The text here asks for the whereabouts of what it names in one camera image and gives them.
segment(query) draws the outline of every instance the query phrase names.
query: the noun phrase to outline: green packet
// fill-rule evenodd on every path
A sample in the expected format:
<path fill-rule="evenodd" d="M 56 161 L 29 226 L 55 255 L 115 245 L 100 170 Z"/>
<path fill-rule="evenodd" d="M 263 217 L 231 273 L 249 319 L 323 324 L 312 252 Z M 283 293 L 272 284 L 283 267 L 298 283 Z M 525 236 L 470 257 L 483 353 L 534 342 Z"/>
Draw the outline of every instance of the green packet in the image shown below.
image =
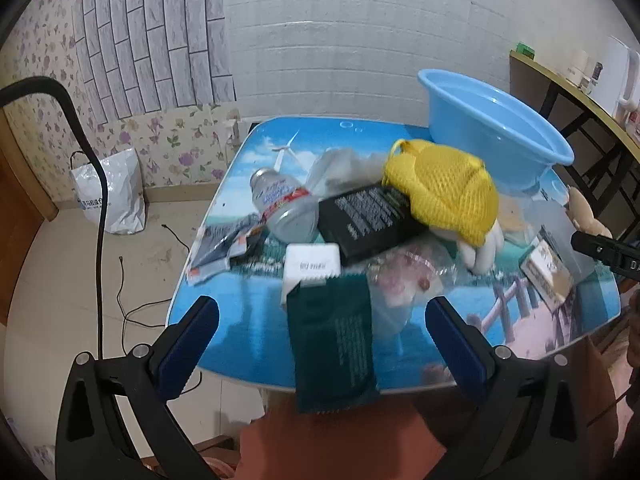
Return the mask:
<path fill-rule="evenodd" d="M 345 410 L 378 396 L 364 275 L 299 284 L 287 295 L 300 413 Z"/>

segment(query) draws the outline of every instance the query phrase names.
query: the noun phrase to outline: blue plastic basin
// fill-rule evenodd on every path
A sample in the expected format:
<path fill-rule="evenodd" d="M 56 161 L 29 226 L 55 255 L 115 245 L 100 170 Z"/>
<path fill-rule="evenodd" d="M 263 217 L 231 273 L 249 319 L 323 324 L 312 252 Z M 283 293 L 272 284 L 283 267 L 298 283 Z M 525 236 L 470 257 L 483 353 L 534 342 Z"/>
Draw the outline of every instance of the blue plastic basin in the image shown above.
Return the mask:
<path fill-rule="evenodd" d="M 429 91 L 434 142 L 484 160 L 500 191 L 535 189 L 553 164 L 574 161 L 558 130 L 502 90 L 446 70 L 420 70 L 418 81 Z"/>

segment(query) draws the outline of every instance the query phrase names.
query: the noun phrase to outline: metal bolt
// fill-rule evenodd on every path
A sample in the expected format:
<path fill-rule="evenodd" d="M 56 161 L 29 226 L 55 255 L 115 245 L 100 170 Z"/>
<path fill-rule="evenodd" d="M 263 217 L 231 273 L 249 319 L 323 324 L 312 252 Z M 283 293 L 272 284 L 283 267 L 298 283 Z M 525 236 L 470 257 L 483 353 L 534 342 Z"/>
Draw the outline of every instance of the metal bolt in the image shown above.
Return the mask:
<path fill-rule="evenodd" d="M 497 346 L 495 348 L 495 355 L 500 359 L 508 359 L 511 357 L 511 350 L 507 346 Z"/>
<path fill-rule="evenodd" d="M 562 354 L 556 354 L 554 357 L 554 361 L 558 366 L 567 366 L 569 364 L 569 361 L 567 361 L 566 357 L 564 357 Z"/>
<path fill-rule="evenodd" d="M 87 352 L 82 352 L 76 357 L 76 363 L 79 365 L 87 364 L 89 362 L 89 357 L 90 355 Z"/>
<path fill-rule="evenodd" d="M 149 353 L 148 345 L 136 345 L 133 347 L 133 357 L 141 358 Z"/>

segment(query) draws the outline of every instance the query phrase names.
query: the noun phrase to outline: wind turbine print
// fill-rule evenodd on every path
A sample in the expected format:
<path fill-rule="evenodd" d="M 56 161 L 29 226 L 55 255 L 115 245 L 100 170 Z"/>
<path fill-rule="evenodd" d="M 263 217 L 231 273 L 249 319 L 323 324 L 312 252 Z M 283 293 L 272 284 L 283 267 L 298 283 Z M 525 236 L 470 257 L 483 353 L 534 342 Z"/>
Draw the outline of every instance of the wind turbine print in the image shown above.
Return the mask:
<path fill-rule="evenodd" d="M 273 169 L 276 171 L 280 171 L 280 167 L 282 166 L 282 159 L 284 158 L 284 154 L 285 153 L 289 153 L 290 156 L 292 156 L 292 158 L 296 161 L 296 163 L 299 165 L 300 168 L 302 168 L 303 171 L 308 171 L 308 168 L 300 161 L 299 158 L 297 158 L 296 154 L 293 152 L 293 150 L 291 149 L 291 143 L 293 142 L 293 140 L 296 138 L 297 134 L 300 133 L 300 130 L 296 131 L 296 133 L 293 135 L 293 137 L 291 137 L 291 139 L 289 140 L 289 142 L 286 143 L 285 146 L 278 146 L 277 148 L 272 148 L 271 151 L 272 152 L 277 152 L 278 156 L 276 157 L 276 163 L 273 165 Z"/>

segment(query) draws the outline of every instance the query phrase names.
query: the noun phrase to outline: black hose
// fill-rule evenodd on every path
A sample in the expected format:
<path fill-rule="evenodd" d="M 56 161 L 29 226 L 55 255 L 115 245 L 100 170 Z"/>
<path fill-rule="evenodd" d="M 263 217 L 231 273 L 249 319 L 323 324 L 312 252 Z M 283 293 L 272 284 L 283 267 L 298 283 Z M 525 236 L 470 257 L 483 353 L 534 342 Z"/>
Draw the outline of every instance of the black hose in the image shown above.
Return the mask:
<path fill-rule="evenodd" d="M 95 293 L 98 313 L 98 359 L 100 360 L 103 359 L 102 350 L 104 346 L 102 335 L 102 242 L 104 240 L 104 224 L 107 218 L 107 204 L 109 203 L 107 177 L 104 174 L 100 160 L 94 153 L 94 149 L 84 135 L 71 97 L 65 87 L 55 79 L 44 76 L 28 77 L 2 88 L 0 90 L 0 108 L 30 94 L 48 94 L 58 101 L 74 137 L 100 179 L 102 205 L 100 206 L 100 222 L 98 224 L 98 243 L 95 250 Z"/>

